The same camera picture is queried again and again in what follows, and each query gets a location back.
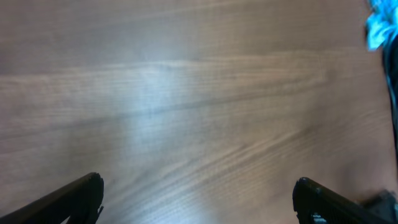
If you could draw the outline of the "black Nike t-shirt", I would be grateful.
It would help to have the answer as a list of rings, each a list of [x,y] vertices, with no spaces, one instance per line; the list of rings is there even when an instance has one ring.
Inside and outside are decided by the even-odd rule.
[[[397,35],[391,37],[384,46],[382,59],[391,100],[394,144],[397,150]]]

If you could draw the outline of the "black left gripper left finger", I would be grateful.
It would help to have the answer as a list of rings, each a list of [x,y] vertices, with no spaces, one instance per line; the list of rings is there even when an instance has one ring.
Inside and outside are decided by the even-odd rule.
[[[104,180],[96,172],[1,217],[1,223],[95,224],[103,210]]]

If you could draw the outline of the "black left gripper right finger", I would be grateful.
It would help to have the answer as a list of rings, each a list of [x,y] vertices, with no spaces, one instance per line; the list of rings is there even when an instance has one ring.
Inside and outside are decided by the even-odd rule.
[[[397,197],[387,190],[355,203],[302,177],[295,184],[292,199],[300,224],[397,224]]]

